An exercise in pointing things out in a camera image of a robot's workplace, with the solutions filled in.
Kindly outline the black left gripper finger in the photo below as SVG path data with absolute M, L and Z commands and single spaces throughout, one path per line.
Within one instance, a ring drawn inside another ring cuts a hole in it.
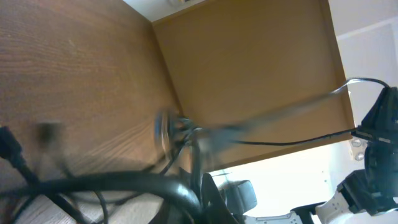
M 218 188 L 208 173 L 203 174 L 201 184 L 204 222 L 208 224 L 238 224 L 227 209 Z

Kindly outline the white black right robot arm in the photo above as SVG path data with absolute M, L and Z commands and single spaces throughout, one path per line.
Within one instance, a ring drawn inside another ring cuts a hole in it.
M 385 86 L 361 124 L 348 131 L 366 140 L 364 168 L 354 170 L 326 202 L 291 209 L 274 217 L 239 216 L 242 223 L 344 223 L 359 213 L 370 216 L 397 210 L 397 88 Z

